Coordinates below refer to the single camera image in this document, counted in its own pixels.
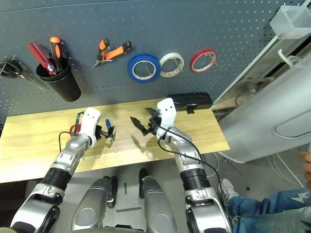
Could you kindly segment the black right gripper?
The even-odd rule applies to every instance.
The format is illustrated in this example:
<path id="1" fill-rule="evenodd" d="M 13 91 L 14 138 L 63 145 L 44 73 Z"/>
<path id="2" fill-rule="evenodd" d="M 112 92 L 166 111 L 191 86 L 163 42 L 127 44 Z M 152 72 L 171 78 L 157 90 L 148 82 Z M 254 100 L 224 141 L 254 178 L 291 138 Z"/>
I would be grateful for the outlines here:
<path id="1" fill-rule="evenodd" d="M 156 116 L 157 110 L 149 108 L 149 107 L 146 107 L 145 110 L 152 116 L 149 119 L 148 129 L 146 129 L 144 125 L 141 124 L 141 122 L 137 118 L 131 116 L 130 119 L 132 123 L 134 124 L 134 126 L 137 129 L 139 129 L 143 133 L 144 136 L 146 136 L 149 133 L 151 133 L 152 135 L 156 135 L 159 125 L 161 124 L 161 118 L 159 116 Z"/>

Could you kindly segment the person's bare hand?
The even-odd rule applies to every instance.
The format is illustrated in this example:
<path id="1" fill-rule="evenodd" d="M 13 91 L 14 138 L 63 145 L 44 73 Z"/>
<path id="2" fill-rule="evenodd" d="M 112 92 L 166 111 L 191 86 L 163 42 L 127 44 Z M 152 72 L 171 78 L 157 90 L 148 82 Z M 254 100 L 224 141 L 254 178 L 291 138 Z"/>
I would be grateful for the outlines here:
<path id="1" fill-rule="evenodd" d="M 301 168 L 304 171 L 304 177 L 307 180 L 307 188 L 311 190 L 311 153 L 301 151 L 299 157 L 304 160 L 301 164 Z"/>

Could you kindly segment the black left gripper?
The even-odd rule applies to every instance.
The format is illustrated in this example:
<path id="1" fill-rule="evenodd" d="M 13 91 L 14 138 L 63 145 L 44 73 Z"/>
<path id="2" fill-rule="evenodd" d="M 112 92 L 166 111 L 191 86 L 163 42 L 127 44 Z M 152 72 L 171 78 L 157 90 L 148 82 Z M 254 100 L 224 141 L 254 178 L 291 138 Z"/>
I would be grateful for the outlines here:
<path id="1" fill-rule="evenodd" d="M 113 135 L 113 131 L 114 131 L 114 126 L 111 126 L 108 129 L 108 132 L 105 132 L 102 130 L 102 127 L 100 125 L 96 125 L 95 138 L 97 139 L 97 141 L 100 140 L 102 136 L 104 136 L 105 138 L 108 138 L 109 136 Z"/>

